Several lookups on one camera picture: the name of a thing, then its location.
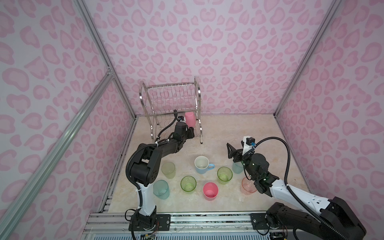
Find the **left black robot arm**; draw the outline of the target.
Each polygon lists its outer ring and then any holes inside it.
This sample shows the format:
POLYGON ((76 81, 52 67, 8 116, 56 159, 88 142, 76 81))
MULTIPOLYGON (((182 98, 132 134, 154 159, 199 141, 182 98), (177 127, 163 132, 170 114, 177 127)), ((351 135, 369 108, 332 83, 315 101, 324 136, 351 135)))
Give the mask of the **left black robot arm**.
POLYGON ((155 182, 163 157, 178 153, 195 132, 185 122, 174 120, 155 138, 153 144, 140 144, 126 165, 126 177, 138 192, 139 205, 130 219, 129 229, 133 233, 140 230, 156 229, 157 207, 153 194, 155 182))

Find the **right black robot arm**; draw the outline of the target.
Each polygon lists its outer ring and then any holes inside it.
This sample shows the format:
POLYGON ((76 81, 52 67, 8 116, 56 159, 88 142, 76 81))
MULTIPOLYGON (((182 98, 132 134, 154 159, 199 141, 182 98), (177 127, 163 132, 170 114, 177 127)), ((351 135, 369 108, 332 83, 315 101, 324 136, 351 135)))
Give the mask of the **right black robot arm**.
POLYGON ((328 199, 298 189, 269 172, 264 155, 256 153, 253 138, 242 142, 242 149, 227 144, 228 158, 242 163, 246 177, 261 194, 278 199, 266 212, 271 229, 282 226, 302 230, 322 240, 362 240, 367 230, 348 203, 341 198, 328 199))

